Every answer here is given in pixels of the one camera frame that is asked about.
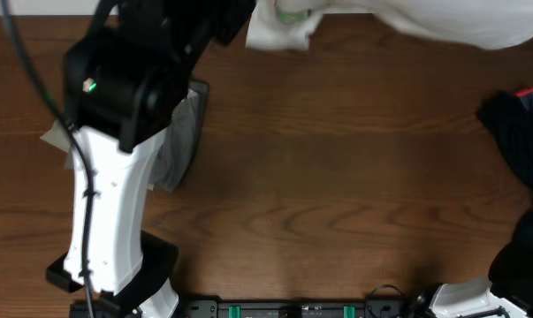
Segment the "white t-shirt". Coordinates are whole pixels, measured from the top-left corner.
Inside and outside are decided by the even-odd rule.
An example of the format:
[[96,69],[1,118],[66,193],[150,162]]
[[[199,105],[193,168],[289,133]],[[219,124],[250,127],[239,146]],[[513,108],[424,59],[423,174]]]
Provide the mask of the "white t-shirt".
[[246,46],[306,50],[333,14],[369,14],[403,34],[487,50],[533,38],[533,0],[260,0]]

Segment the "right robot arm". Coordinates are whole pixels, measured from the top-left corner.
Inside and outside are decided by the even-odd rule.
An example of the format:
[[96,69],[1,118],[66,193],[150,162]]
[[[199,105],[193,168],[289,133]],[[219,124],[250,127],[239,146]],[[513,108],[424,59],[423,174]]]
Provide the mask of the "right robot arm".
[[441,284],[425,298],[420,317],[533,318],[533,248],[508,243],[487,276]]

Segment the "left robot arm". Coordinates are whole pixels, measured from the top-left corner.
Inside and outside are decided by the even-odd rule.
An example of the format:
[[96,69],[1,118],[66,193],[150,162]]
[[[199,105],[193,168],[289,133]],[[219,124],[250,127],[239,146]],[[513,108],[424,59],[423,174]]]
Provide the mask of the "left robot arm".
[[230,43],[255,3],[101,1],[85,37],[64,60],[72,122],[74,205],[68,251],[46,278],[66,292],[96,292],[74,317],[170,317],[179,303],[170,276],[178,249],[141,228],[148,180],[211,41]]

